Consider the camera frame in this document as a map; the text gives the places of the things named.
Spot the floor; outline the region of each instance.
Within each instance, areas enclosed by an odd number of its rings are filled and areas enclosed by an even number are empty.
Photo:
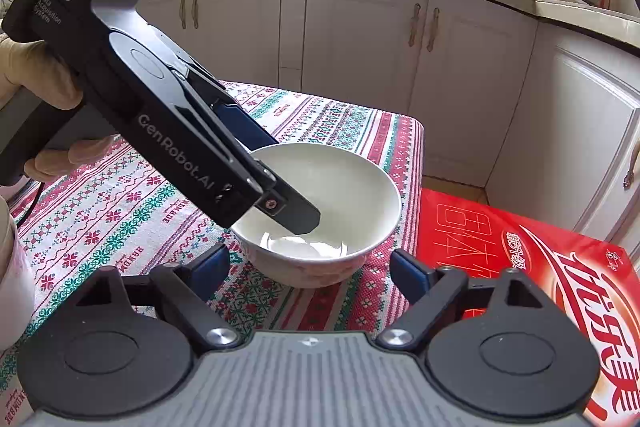
[[[430,176],[422,177],[422,187],[437,190],[438,192],[444,192],[450,196],[465,198],[465,200],[489,204],[484,188],[463,185],[462,183],[448,182],[439,178],[431,178]]]

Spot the round black disc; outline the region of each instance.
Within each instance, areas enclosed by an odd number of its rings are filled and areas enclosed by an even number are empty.
[[[505,307],[454,323],[431,341],[427,367],[453,400],[485,416],[530,421],[581,410],[598,357],[568,318],[541,312]]]
[[[76,308],[48,321],[18,357],[18,377],[34,409],[72,418],[107,418],[154,403],[191,369],[185,336],[166,322]]]

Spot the red bag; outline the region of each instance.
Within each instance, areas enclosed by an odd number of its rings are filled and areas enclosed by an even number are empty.
[[[423,189],[417,258],[431,267],[462,268],[470,277],[524,270],[600,355],[600,379],[585,416],[607,427],[640,418],[640,282],[623,248]]]

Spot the patterned tablecloth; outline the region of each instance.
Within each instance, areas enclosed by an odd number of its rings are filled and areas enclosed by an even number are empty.
[[[335,145],[385,169],[402,196],[395,233],[341,284],[319,290],[285,287],[255,270],[231,232],[204,216],[119,139],[100,163],[47,186],[20,228],[36,278],[35,311],[25,336],[0,357],[0,393],[15,380],[20,343],[98,266],[115,265],[123,275],[147,273],[159,263],[188,262],[216,241],[228,245],[231,270],[210,305],[243,333],[254,328],[378,333],[404,311],[406,302],[389,277],[388,258],[394,248],[415,250],[420,123],[269,87],[228,84],[228,89],[277,140]],[[35,190],[12,206],[14,217],[24,213]]]

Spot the drawer handle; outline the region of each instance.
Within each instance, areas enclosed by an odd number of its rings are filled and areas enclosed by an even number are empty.
[[[193,0],[191,3],[191,18],[193,19],[193,27],[198,29],[198,0]]]
[[[629,170],[626,172],[626,176],[624,181],[622,182],[622,186],[625,190],[631,188],[631,185],[634,182],[634,169],[636,168],[636,160],[638,159],[638,153],[640,153],[640,140],[636,142],[634,145],[634,149],[631,151],[631,160],[629,162]]]
[[[418,32],[418,21],[420,20],[420,8],[421,6],[416,3],[414,6],[414,16],[411,19],[411,31],[409,32],[409,47],[412,48],[415,44],[415,35]]]
[[[433,51],[433,44],[436,41],[436,36],[438,35],[438,19],[440,17],[440,8],[435,8],[433,10],[433,21],[431,21],[431,28],[429,34],[429,42],[427,43],[427,51]]]
[[[180,22],[182,23],[182,29],[187,29],[187,18],[184,13],[184,0],[180,0],[180,11],[178,12],[178,17],[180,17]]]

